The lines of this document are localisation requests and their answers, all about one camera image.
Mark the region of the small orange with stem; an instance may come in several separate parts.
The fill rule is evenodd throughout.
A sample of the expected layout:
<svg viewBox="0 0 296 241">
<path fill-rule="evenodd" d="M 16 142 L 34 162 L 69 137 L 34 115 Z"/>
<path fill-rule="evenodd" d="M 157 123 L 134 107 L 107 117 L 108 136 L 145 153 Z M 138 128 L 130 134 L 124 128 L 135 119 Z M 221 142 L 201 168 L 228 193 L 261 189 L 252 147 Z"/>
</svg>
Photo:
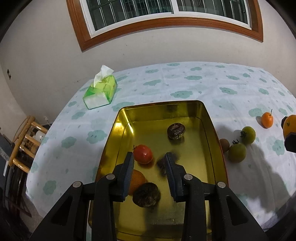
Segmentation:
<svg viewBox="0 0 296 241">
<path fill-rule="evenodd" d="M 265 112 L 261 116 L 261 124 L 264 128 L 270 128 L 273 126 L 273 115 L 272 115 L 272 109 L 270 112 Z"/>
</svg>

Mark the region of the green tomato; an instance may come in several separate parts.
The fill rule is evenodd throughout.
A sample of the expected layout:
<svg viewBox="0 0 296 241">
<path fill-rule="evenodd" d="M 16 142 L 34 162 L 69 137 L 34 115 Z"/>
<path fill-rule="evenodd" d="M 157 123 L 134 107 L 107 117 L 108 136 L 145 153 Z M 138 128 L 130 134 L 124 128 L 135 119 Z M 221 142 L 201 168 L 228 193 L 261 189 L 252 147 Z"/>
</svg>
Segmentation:
<svg viewBox="0 0 296 241">
<path fill-rule="evenodd" d="M 246 146 L 235 140 L 228 150 L 228 159 L 233 163 L 242 162 L 246 157 Z"/>
<path fill-rule="evenodd" d="M 240 132 L 240 137 L 243 144 L 250 145 L 256 139 L 256 132 L 252 127 L 245 126 Z"/>
</svg>

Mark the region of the small brown kiwi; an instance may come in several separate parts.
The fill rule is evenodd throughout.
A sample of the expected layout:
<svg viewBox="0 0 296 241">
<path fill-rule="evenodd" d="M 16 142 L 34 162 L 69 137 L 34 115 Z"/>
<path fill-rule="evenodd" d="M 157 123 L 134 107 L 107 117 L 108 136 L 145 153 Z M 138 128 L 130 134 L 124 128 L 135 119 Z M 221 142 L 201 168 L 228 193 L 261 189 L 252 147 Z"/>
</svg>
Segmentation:
<svg viewBox="0 0 296 241">
<path fill-rule="evenodd" d="M 230 144 L 229 144 L 228 140 L 225 138 L 221 138 L 219 140 L 219 142 L 220 142 L 223 153 L 226 153 L 230 148 Z"/>
</svg>

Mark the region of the large orange mandarin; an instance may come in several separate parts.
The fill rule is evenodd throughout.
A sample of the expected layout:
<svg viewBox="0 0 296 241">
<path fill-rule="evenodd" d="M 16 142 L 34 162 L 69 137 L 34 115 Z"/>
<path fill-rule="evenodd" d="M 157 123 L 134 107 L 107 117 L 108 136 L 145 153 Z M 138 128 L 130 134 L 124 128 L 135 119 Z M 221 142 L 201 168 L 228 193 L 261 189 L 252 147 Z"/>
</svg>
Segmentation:
<svg viewBox="0 0 296 241">
<path fill-rule="evenodd" d="M 146 182 L 147 181 L 143 173 L 141 173 L 138 170 L 133 170 L 128 195 L 132 196 L 135 190 L 137 190 L 141 185 L 145 184 Z"/>
</svg>

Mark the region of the dark passion fruit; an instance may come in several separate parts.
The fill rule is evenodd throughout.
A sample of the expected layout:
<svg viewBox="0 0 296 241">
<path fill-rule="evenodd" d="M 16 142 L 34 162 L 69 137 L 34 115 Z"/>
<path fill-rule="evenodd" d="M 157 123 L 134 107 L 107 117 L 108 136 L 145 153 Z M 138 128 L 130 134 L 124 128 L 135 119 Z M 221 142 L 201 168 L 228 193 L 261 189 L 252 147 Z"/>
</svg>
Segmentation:
<svg viewBox="0 0 296 241">
<path fill-rule="evenodd" d="M 153 207 L 161 199 L 161 193 L 156 184 L 147 182 L 133 193 L 132 200 L 139 207 Z"/>
<path fill-rule="evenodd" d="M 172 154 L 172 158 L 175 162 L 177 162 L 180 159 L 180 155 L 176 152 L 171 152 Z M 166 176 L 166 168 L 165 168 L 165 155 L 163 155 L 161 158 L 158 159 L 157 163 L 156 163 L 160 175 L 161 176 Z"/>
<path fill-rule="evenodd" d="M 171 140 L 178 140 L 183 137 L 186 128 L 181 123 L 173 123 L 167 129 L 168 138 Z"/>
</svg>

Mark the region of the red tomato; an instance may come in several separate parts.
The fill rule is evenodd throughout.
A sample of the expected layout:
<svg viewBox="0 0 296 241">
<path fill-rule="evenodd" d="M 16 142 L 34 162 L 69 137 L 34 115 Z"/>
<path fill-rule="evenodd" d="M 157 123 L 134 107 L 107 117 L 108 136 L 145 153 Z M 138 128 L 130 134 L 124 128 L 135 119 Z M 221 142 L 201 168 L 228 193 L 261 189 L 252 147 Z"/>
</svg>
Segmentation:
<svg viewBox="0 0 296 241">
<path fill-rule="evenodd" d="M 134 159 L 140 164 L 148 164 L 153 159 L 151 149 L 146 145 L 138 145 L 133 147 Z"/>
</svg>

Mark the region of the cloud-patterned tablecloth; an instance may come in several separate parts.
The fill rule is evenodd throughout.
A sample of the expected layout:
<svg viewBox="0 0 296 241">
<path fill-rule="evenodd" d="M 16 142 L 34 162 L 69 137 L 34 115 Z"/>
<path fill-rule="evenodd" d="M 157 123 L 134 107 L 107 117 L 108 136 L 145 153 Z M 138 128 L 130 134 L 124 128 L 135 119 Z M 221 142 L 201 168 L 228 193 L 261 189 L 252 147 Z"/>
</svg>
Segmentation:
<svg viewBox="0 0 296 241">
<path fill-rule="evenodd" d="M 295 240 L 295 97 L 260 68 L 184 62 L 94 81 L 45 135 L 31 240 Z"/>
</svg>

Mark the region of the bamboo stool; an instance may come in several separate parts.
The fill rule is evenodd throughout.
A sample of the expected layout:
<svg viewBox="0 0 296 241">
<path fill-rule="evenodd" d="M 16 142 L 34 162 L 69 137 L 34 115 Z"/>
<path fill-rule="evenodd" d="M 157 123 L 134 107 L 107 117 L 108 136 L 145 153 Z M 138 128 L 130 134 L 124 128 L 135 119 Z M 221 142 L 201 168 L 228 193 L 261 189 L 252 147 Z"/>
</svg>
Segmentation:
<svg viewBox="0 0 296 241">
<path fill-rule="evenodd" d="M 43 138 L 48 130 L 36 122 L 36 118 L 29 115 L 21 123 L 13 138 L 14 148 L 11 153 L 8 165 L 16 166 L 25 173 L 29 173 L 28 161 L 23 161 L 18 157 L 18 153 L 24 154 L 30 160 L 34 160 L 38 148 L 41 146 Z"/>
</svg>

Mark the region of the gold rectangular metal tin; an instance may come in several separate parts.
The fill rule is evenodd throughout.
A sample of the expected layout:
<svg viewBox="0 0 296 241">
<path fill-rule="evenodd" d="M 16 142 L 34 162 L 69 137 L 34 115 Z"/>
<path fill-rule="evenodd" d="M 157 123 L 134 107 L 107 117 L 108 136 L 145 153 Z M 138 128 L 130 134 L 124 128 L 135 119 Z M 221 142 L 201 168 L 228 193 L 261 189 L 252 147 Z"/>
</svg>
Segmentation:
<svg viewBox="0 0 296 241">
<path fill-rule="evenodd" d="M 181 123 L 186 131 L 182 138 L 171 140 L 167 129 Z M 148 164 L 135 163 L 134 168 L 154 183 L 161 199 L 152 208 L 139 207 L 132 197 L 115 202 L 114 220 L 118 240 L 180 240 L 185 204 L 173 200 L 166 176 L 156 165 L 168 152 L 176 152 L 176 162 L 188 174 L 202 182 L 227 183 L 228 175 L 219 138 L 205 105 L 198 100 L 167 101 L 122 108 L 114 121 L 102 152 L 96 179 L 110 174 L 124 162 L 126 154 L 138 145 L 148 146 L 153 159 Z"/>
</svg>

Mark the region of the green tissue pack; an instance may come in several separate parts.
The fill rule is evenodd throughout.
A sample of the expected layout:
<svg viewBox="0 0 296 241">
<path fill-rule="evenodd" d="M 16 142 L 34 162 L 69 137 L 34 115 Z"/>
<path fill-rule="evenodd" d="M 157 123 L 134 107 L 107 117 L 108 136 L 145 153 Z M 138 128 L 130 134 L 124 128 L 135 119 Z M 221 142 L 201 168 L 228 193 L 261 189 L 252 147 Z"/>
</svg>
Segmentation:
<svg viewBox="0 0 296 241">
<path fill-rule="evenodd" d="M 91 110 L 108 105 L 112 102 L 117 88 L 113 70 L 105 65 L 95 75 L 92 83 L 83 96 L 86 107 Z"/>
</svg>

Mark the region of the wooden-framed barred window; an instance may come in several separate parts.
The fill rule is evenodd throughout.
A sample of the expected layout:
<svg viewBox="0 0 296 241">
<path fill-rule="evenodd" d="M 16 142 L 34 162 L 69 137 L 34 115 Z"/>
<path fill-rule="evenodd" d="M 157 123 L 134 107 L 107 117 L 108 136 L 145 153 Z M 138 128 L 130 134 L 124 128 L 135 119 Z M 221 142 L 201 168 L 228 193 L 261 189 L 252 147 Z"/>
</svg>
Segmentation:
<svg viewBox="0 0 296 241">
<path fill-rule="evenodd" d="M 221 20 L 189 16 L 170 16 L 130 23 L 122 27 L 116 27 L 115 29 L 108 30 L 105 33 L 98 34 L 95 37 L 92 37 L 88 31 L 80 2 L 66 1 L 66 3 L 72 26 L 82 52 L 98 44 L 110 41 L 123 35 L 164 27 L 213 28 L 234 32 L 246 37 L 250 37 L 251 39 L 257 40 L 261 43 L 263 42 L 263 23 L 258 1 L 249 2 L 252 22 L 252 27 L 250 29 Z"/>
</svg>

